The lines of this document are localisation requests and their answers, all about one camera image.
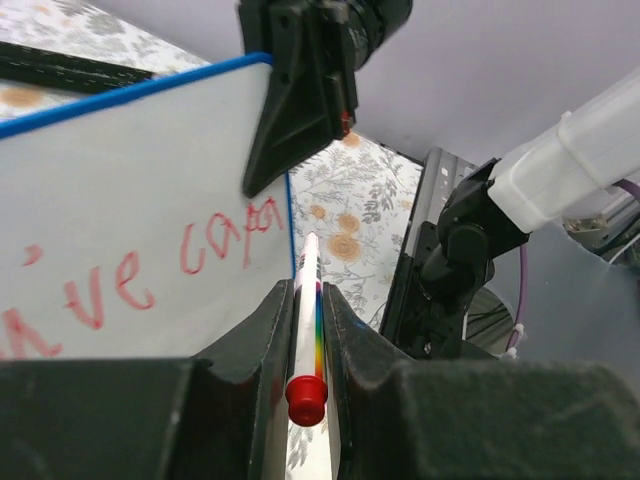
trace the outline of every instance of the black metal bracket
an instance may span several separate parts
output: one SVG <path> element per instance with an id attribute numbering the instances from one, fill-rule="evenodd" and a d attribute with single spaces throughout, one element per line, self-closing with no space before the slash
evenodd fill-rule
<path id="1" fill-rule="evenodd" d="M 242 185 L 254 197 L 349 132 L 358 106 L 356 59 L 348 2 L 244 0 L 238 14 L 245 51 L 274 61 Z"/>
<path id="2" fill-rule="evenodd" d="M 381 334 L 417 359 L 492 358 L 462 340 L 464 315 L 474 295 L 494 274 L 493 259 L 525 243 L 522 233 L 491 200 L 491 171 L 487 162 L 453 190 L 438 224 L 414 224 L 413 252 L 406 241 L 381 323 Z M 416 198 L 426 185 L 420 179 Z"/>

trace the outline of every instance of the floral pattern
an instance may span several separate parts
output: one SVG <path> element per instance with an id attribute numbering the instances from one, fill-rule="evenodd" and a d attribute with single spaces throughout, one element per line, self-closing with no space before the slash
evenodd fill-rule
<path id="1" fill-rule="evenodd" d="M 2 0 L 0 40 L 156 72 L 205 62 L 80 0 Z M 78 96 L 0 83 L 0 120 Z M 291 171 L 298 249 L 321 241 L 323 279 L 378 328 L 420 175 L 417 165 L 351 133 Z M 289 426 L 287 479 L 328 479 L 326 419 Z"/>

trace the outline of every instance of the red pencil eraser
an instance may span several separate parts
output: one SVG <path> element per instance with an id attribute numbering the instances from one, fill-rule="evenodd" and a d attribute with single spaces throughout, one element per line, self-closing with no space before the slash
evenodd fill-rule
<path id="1" fill-rule="evenodd" d="M 285 391 L 289 402 L 289 418 L 301 427 L 313 427 L 324 418 L 327 385 L 315 375 L 294 378 Z"/>

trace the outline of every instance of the red handwritten text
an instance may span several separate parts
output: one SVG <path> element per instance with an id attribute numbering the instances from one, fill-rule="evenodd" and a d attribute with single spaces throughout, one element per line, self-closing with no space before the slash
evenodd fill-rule
<path id="1" fill-rule="evenodd" d="M 265 233 L 275 223 L 280 230 L 284 224 L 273 198 L 269 197 L 260 208 L 249 203 L 246 211 L 246 225 L 244 227 L 244 259 L 243 268 L 251 264 L 251 236 L 254 232 Z M 197 265 L 189 262 L 189 245 L 195 228 L 195 223 L 190 223 L 184 228 L 182 243 L 180 245 L 180 270 L 187 275 L 196 275 L 205 267 L 206 249 L 200 247 L 197 254 Z M 208 244 L 220 260 L 226 259 L 232 251 L 233 239 L 235 243 L 242 241 L 242 236 L 233 221 L 223 213 L 214 213 L 207 223 L 205 237 Z M 23 266 L 33 265 L 42 257 L 42 248 L 38 245 L 30 245 L 25 248 L 28 254 Z M 156 305 L 156 297 L 146 288 L 135 293 L 133 282 L 140 273 L 140 256 L 137 251 L 127 253 L 115 270 L 115 291 L 119 297 L 134 310 L 150 310 Z M 64 284 L 63 290 L 66 296 L 66 308 L 69 308 L 75 317 L 92 330 L 100 330 L 105 323 L 105 307 L 103 304 L 103 292 L 100 282 L 101 268 L 96 266 L 89 271 L 88 302 L 83 305 L 78 293 L 78 287 L 74 281 Z M 9 347 L 15 358 L 26 358 L 26 346 L 31 345 L 39 355 L 53 357 L 62 352 L 62 344 L 49 345 L 38 331 L 27 324 L 17 308 L 11 308 L 2 314 L 4 320 Z M 0 350 L 0 359 L 6 358 L 5 352 Z"/>
<path id="2" fill-rule="evenodd" d="M 180 269 L 186 273 L 187 275 L 195 275 L 204 266 L 204 259 L 206 255 L 206 251 L 204 248 L 200 247 L 200 251 L 198 252 L 198 267 L 190 268 L 189 263 L 187 261 L 187 257 L 189 256 L 189 240 L 191 239 L 191 231 L 193 227 L 195 227 L 195 223 L 190 223 L 184 229 L 184 237 L 182 239 L 182 246 L 180 247 Z"/>
<path id="3" fill-rule="evenodd" d="M 269 230 L 274 216 L 278 222 L 278 227 L 282 230 L 284 225 L 282 224 L 282 218 L 280 218 L 276 201 L 273 198 L 269 197 L 259 209 L 256 209 L 253 203 L 249 203 L 247 207 L 247 224 L 244 227 L 247 232 L 244 240 L 244 268 L 247 268 L 251 264 L 251 234 L 255 231 L 264 233 Z"/>
<path id="4" fill-rule="evenodd" d="M 129 267 L 129 273 L 126 274 L 126 269 Z M 136 310 L 148 310 L 156 304 L 156 299 L 153 294 L 145 289 L 144 296 L 146 303 L 140 303 L 136 300 L 126 285 L 135 278 L 140 270 L 140 262 L 138 261 L 138 252 L 129 252 L 125 255 L 124 260 L 118 265 L 116 270 L 116 291 L 122 297 L 122 299 L 131 305 Z"/>
<path id="5" fill-rule="evenodd" d="M 93 316 L 89 315 L 82 307 L 78 289 L 74 282 L 65 283 L 64 291 L 67 294 L 67 300 L 69 300 L 66 307 L 69 307 L 76 314 L 78 320 L 94 330 L 101 329 L 102 325 L 104 325 L 104 308 L 102 307 L 102 293 L 100 292 L 100 267 L 92 268 L 89 273 L 89 295 L 93 307 Z"/>
<path id="6" fill-rule="evenodd" d="M 24 248 L 24 251 L 27 252 L 29 258 L 22 264 L 23 267 L 28 267 L 29 265 L 33 265 L 40 257 L 42 257 L 42 248 L 39 245 L 29 245 Z"/>
<path id="7" fill-rule="evenodd" d="M 53 346 L 47 345 L 40 334 L 22 320 L 16 308 L 4 312 L 2 318 L 7 329 L 11 351 L 16 358 L 27 358 L 25 341 L 29 342 L 43 357 L 55 357 L 62 351 L 62 345 L 59 343 Z"/>
<path id="8" fill-rule="evenodd" d="M 222 247 L 213 238 L 213 227 L 218 219 L 220 219 L 220 223 L 224 228 Z M 216 252 L 216 255 L 218 255 L 218 258 L 227 258 L 227 255 L 229 254 L 229 236 L 231 234 L 236 238 L 236 241 L 239 242 L 241 240 L 238 229 L 233 222 L 229 220 L 229 217 L 222 213 L 215 213 L 211 216 L 211 220 L 209 220 L 209 224 L 207 225 L 207 241 L 209 242 L 209 245 L 211 245 L 211 248 Z"/>

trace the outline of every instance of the white cable tie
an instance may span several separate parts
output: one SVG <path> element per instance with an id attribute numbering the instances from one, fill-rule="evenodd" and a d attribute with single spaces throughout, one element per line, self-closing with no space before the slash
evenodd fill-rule
<path id="1" fill-rule="evenodd" d="M 598 171 L 593 167 L 593 165 L 578 151 L 577 148 L 573 146 L 571 140 L 569 140 L 569 136 L 567 135 L 566 123 L 567 119 L 571 116 L 571 112 L 564 112 L 560 117 L 560 121 L 558 122 L 558 129 L 556 131 L 556 136 L 558 137 L 558 141 L 560 145 L 567 151 L 569 155 L 573 158 L 573 160 L 582 168 L 582 171 L 587 174 L 587 176 L 595 183 L 598 188 L 604 189 L 609 187 L 600 181 Z"/>
<path id="2" fill-rule="evenodd" d="M 518 351 L 516 350 L 516 347 L 511 347 L 509 350 L 507 350 L 504 353 L 499 353 L 497 355 L 495 355 L 496 357 L 498 357 L 499 359 L 503 359 L 506 358 L 508 360 L 517 360 L 518 359 Z"/>
<path id="3" fill-rule="evenodd" d="M 629 250 L 629 248 L 631 248 L 638 240 L 640 240 L 640 233 L 629 240 L 624 247 L 618 250 L 616 254 L 611 257 L 611 260 L 609 260 L 609 265 L 613 265 L 614 263 L 616 263 L 616 260 L 619 259 L 624 254 L 624 252 Z"/>

